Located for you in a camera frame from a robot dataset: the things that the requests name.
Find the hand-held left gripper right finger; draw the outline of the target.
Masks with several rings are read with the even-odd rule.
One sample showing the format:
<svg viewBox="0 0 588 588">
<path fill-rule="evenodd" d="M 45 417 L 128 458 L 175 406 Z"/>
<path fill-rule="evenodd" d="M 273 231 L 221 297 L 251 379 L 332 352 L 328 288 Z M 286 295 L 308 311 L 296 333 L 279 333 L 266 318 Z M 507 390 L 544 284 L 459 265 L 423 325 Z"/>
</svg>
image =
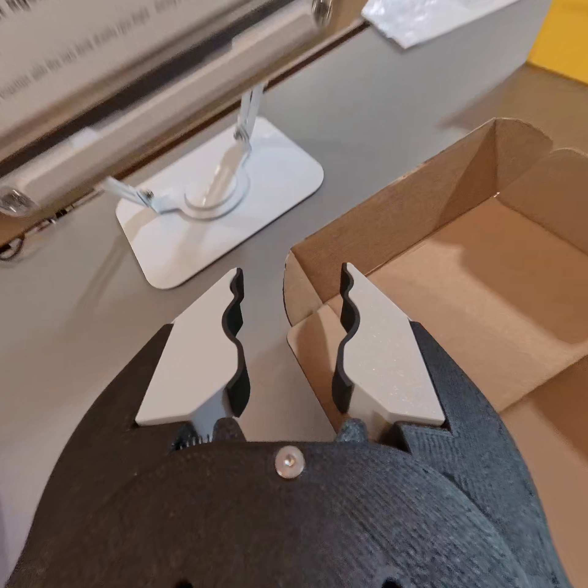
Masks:
<svg viewBox="0 0 588 588">
<path fill-rule="evenodd" d="M 353 264 L 343 263 L 336 408 L 383 437 L 396 423 L 440 427 L 446 418 L 409 317 Z"/>
</svg>

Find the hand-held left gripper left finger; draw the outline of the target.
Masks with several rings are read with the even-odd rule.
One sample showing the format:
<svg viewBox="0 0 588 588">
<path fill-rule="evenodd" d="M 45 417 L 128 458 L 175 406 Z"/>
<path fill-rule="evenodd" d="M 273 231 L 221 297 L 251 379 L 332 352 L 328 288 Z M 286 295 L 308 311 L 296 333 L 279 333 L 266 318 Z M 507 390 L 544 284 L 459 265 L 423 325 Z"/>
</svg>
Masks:
<svg viewBox="0 0 588 588">
<path fill-rule="evenodd" d="M 190 422 L 213 428 L 240 417 L 251 384 L 243 346 L 241 268 L 233 268 L 172 322 L 171 332 L 136 414 L 139 426 Z"/>
</svg>

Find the brown cardboard box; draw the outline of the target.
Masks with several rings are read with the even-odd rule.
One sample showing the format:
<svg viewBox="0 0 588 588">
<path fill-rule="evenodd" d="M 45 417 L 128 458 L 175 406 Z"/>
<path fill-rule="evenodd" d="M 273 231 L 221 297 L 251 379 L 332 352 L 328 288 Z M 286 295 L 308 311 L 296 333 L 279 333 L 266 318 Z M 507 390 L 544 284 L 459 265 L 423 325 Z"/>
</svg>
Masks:
<svg viewBox="0 0 588 588">
<path fill-rule="evenodd" d="M 567 577 L 587 587 L 587 156 L 493 119 L 291 248 L 288 343 L 336 431 L 344 262 L 500 413 Z"/>
</svg>

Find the white desktop sign stand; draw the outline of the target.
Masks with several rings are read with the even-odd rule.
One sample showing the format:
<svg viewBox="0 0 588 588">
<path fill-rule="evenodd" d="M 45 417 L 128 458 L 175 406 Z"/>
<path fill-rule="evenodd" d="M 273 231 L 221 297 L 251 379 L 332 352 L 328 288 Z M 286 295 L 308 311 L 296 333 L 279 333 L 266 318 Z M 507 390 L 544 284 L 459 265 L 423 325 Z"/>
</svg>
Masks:
<svg viewBox="0 0 588 588">
<path fill-rule="evenodd" d="M 364 1 L 1 1 L 1 266 L 102 196 L 175 288 L 313 195 L 263 92 L 361 31 Z"/>
</svg>

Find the brown cardboard sheet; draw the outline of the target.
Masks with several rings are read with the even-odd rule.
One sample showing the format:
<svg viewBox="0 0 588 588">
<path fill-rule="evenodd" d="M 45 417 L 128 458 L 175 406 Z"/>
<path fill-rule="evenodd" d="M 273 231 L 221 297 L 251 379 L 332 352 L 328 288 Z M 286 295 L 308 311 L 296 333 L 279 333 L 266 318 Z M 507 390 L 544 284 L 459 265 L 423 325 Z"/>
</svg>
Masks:
<svg viewBox="0 0 588 588">
<path fill-rule="evenodd" d="M 587 85 L 578 81 L 522 65 L 446 117 L 442 127 L 470 132 L 492 118 L 521 120 L 549 136 L 555 148 L 587 154 Z"/>
</svg>

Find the clear plastic bag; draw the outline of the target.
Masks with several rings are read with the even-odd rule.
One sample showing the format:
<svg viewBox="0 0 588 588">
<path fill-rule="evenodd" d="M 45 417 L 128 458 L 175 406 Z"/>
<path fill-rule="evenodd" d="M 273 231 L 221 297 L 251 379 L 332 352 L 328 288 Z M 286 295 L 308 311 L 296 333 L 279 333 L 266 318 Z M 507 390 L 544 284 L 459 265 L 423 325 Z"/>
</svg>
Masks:
<svg viewBox="0 0 588 588">
<path fill-rule="evenodd" d="M 514 1 L 367 1 L 361 16 L 408 49 L 514 4 Z"/>
</svg>

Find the yellow panel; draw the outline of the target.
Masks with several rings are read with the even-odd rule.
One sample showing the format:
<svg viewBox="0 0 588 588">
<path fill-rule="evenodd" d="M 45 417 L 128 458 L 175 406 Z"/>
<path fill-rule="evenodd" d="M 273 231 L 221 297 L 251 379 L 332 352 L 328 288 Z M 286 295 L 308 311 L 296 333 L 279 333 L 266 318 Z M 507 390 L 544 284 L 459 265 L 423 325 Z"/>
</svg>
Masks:
<svg viewBox="0 0 588 588">
<path fill-rule="evenodd" d="M 527 63 L 587 83 L 587 1 L 551 1 Z"/>
</svg>

